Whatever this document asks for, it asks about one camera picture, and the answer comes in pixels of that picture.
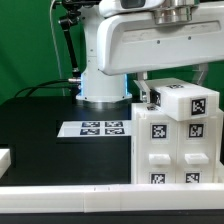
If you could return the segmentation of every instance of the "white box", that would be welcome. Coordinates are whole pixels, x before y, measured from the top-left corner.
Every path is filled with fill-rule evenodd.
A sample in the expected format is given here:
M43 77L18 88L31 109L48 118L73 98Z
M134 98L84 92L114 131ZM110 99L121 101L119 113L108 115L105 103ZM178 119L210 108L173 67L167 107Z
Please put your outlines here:
M215 116L219 92L179 79L148 80L151 102L176 121Z
M177 183L213 183L217 164L217 145L221 139L217 116L179 122L177 147Z
M147 107L132 104L132 183L174 183L177 122Z

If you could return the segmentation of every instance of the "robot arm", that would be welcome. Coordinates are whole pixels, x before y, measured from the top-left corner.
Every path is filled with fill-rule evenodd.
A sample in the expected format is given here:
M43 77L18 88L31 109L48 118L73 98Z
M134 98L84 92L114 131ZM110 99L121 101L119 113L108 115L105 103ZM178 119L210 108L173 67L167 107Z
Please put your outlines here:
M97 36L99 69L117 75L224 59L223 2L200 4L188 22L155 21L154 12L120 14L103 21Z

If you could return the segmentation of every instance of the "green backdrop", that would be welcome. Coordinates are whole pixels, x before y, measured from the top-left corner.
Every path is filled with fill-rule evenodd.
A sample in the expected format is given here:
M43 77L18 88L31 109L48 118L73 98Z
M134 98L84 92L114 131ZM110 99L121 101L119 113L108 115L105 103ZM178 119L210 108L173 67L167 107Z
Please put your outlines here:
M59 79L49 22L50 4L51 0L0 1L0 103L12 98L22 88ZM53 11L63 76L66 78L71 76L71 67L63 33L57 24L62 15L65 15L62 7ZM73 27L71 33L78 63L83 70L82 27ZM191 81L192 68L188 66L150 73L152 79L165 77ZM128 86L135 95L138 90L132 79L133 76L129 76ZM224 61L209 64L204 86L220 92L220 106L224 109ZM62 95L62 91L39 90L35 95Z

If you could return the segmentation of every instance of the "black table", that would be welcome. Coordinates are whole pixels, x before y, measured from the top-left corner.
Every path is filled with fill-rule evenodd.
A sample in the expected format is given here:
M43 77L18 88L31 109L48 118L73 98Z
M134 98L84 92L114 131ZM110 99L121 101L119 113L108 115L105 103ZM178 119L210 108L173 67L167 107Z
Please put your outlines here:
M83 108L72 104L70 97L6 101L0 106L0 147L11 149L12 165L0 186L130 183L130 136L57 138L63 121L130 120L130 111L130 105ZM223 224L224 211L2 214L0 223Z

